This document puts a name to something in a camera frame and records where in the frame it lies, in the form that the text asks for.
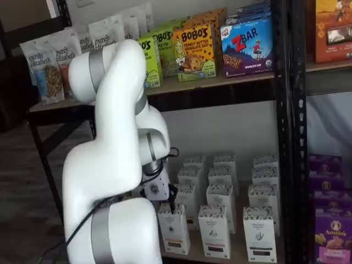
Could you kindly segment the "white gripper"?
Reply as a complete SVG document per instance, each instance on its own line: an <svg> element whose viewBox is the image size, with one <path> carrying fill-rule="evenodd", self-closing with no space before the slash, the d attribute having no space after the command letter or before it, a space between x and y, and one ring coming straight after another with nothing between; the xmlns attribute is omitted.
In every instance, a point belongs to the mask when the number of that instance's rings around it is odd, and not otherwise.
<svg viewBox="0 0 352 264"><path fill-rule="evenodd" d="M160 172L158 176L143 175L142 181L145 196L150 201L168 201L171 214L175 211L175 199L177 197L178 188L173 184L169 184L169 176L167 172Z"/></svg>

